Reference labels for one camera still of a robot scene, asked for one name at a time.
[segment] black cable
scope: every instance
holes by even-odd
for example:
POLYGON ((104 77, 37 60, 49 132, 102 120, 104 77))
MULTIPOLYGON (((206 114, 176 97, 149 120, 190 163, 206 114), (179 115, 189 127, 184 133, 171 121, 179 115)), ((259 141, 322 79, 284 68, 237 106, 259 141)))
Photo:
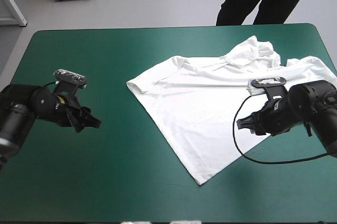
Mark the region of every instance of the black cable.
POLYGON ((241 103, 241 106, 239 107, 239 109, 237 110, 235 116, 234 116, 234 120, 233 120, 233 140, 234 140, 234 144, 236 146, 236 149, 238 150, 238 152, 246 159, 252 161, 252 162, 257 162, 258 164, 263 164, 263 165, 283 165, 283 164, 292 164, 292 163, 295 163, 295 162, 305 162, 305 161, 310 161, 310 160, 315 160, 315 159, 318 159, 318 158, 321 158, 321 157, 325 157, 325 156, 328 156, 328 155, 331 155, 331 154, 335 154, 336 151, 333 151, 333 152, 327 152, 327 153, 323 153, 323 154, 320 154, 318 156, 314 156, 314 157, 308 157, 308 158, 302 158, 302 159, 295 159, 295 160, 289 160, 289 161, 278 161, 278 162, 265 162, 265 161, 259 161, 259 160, 255 160, 251 157, 248 157, 246 156, 241 150, 240 148, 238 147, 237 145, 237 142, 236 142, 236 139, 235 139, 235 121, 236 121, 236 117, 238 115, 238 113, 240 112, 241 108, 243 107, 243 105, 245 104, 245 102, 251 98, 252 96, 249 96, 247 98, 245 98, 245 100, 243 101, 243 103, 241 103))
POLYGON ((49 86, 49 85, 54 84, 54 83, 55 83, 55 81, 54 82, 50 82, 48 84, 45 84, 44 86, 49 86))

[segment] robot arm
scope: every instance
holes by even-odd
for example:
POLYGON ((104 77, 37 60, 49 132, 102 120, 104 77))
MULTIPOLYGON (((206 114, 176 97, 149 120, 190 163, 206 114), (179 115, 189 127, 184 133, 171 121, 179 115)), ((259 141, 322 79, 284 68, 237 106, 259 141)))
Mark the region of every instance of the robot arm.
POLYGON ((76 91, 85 88, 87 79, 66 70, 57 70, 56 87, 8 85, 0 93, 0 170, 9 158, 18 154, 35 119, 47 120, 61 127, 98 128, 101 121, 82 107, 76 91))
POLYGON ((256 135, 275 136, 303 123, 308 135, 312 135, 312 128, 325 150, 337 157, 336 88, 318 80, 292 86, 288 92, 284 84, 281 77, 251 81, 251 95, 266 93, 268 101, 260 111, 239 119, 238 128, 248 128, 256 135))

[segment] crumpled fabric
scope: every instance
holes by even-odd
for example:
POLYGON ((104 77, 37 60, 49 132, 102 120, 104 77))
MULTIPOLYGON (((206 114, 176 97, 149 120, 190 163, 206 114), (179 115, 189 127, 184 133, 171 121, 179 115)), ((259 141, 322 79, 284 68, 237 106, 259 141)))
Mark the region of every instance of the crumpled fabric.
MULTIPOLYGON (((173 56, 126 84, 202 185, 240 157, 232 139, 232 122, 249 96, 249 80, 280 76, 287 80, 287 89, 321 79, 337 86, 337 78, 319 58, 289 59, 286 66, 280 62, 270 42, 252 36, 221 57, 173 56)), ((266 101, 266 95, 254 96, 237 118, 260 110, 266 101)), ((236 131, 244 153, 267 136, 252 135, 248 129, 236 131)))

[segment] table surface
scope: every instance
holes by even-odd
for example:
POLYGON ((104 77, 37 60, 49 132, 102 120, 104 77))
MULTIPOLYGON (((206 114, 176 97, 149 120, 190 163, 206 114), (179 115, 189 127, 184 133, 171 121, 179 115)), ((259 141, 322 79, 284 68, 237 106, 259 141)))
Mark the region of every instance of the table surface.
MULTIPOLYGON (((125 84, 173 55, 218 57, 252 35, 270 41, 282 65, 312 55, 335 72, 310 24, 37 32, 12 83, 43 85, 59 68, 85 75, 77 95, 103 122, 77 134, 38 120, 0 175, 0 221, 336 220, 336 159, 264 166, 239 158, 198 186, 125 84)), ((249 155, 322 152, 297 126, 249 155)))

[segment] person's leg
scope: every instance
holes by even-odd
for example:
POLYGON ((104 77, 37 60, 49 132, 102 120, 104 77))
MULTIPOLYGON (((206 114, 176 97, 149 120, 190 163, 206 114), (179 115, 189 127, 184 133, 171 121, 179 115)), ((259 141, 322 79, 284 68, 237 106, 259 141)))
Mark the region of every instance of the person's leg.
POLYGON ((216 25, 241 25, 260 0, 225 0, 217 16, 216 25))
POLYGON ((282 24, 300 0, 262 0, 254 24, 282 24))

